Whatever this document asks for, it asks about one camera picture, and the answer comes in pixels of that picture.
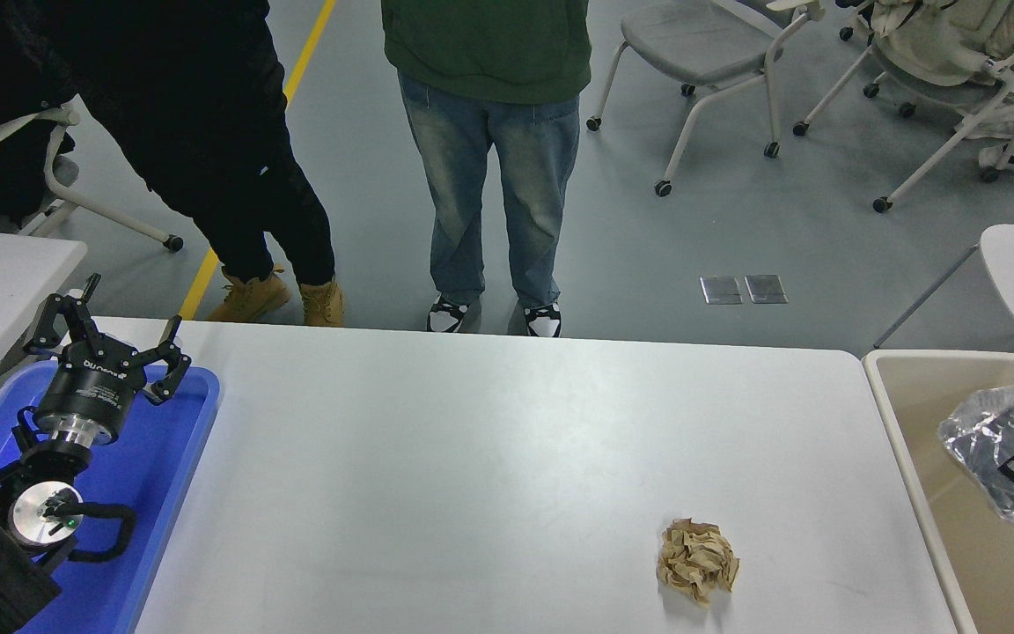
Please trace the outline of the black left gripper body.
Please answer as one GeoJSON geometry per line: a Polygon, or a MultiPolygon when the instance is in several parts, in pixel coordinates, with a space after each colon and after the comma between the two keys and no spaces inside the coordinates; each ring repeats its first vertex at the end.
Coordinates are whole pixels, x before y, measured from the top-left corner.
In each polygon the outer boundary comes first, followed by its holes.
{"type": "Polygon", "coordinates": [[[95,423],[100,436],[120,436],[136,394],[146,386],[145,370],[130,365],[132,350],[117,342],[97,356],[86,342],[65,346],[33,413],[37,428],[53,434],[61,421],[75,417],[95,423]]]}

